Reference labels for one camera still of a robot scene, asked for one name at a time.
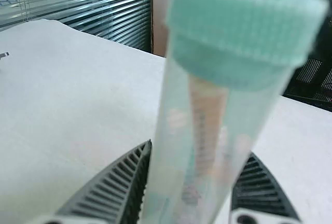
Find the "glass wall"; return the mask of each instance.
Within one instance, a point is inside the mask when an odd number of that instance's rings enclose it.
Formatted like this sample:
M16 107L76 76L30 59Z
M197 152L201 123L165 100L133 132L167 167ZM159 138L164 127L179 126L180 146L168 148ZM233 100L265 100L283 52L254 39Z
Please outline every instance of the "glass wall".
M58 20L79 31L150 51L151 0L0 0L0 31Z

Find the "mint green screw cap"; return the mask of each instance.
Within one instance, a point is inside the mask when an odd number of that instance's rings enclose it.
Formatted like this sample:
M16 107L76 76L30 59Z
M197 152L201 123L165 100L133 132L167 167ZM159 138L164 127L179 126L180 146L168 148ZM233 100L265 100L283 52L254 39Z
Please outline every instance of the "mint green screw cap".
M217 85L261 88L301 66L326 0L171 0L171 56Z

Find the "black mesh chair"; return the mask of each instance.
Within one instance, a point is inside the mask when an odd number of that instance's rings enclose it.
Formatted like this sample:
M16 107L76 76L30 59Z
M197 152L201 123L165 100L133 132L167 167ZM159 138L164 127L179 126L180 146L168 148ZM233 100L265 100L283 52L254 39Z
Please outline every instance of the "black mesh chair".
M315 47L306 64L294 72L284 96L332 111L331 10L317 36Z

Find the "white desk surface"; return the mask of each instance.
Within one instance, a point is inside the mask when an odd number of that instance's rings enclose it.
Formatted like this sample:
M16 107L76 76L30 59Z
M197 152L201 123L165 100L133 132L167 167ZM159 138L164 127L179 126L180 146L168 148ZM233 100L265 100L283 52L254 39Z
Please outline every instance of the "white desk surface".
M0 52L1 223L53 213L153 138L163 58L48 20L0 32ZM330 223L331 140L332 113L280 97L254 148L306 223Z

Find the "screw hole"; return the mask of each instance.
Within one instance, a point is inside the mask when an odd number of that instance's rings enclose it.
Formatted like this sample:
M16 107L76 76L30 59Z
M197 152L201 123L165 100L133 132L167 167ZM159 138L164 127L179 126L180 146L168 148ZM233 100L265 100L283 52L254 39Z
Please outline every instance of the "screw hole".
M57 220L52 220L52 221L49 221L49 222L47 222L45 224L62 224L62 222L57 221Z
M256 220L249 215L240 215L238 217L239 224L257 224Z

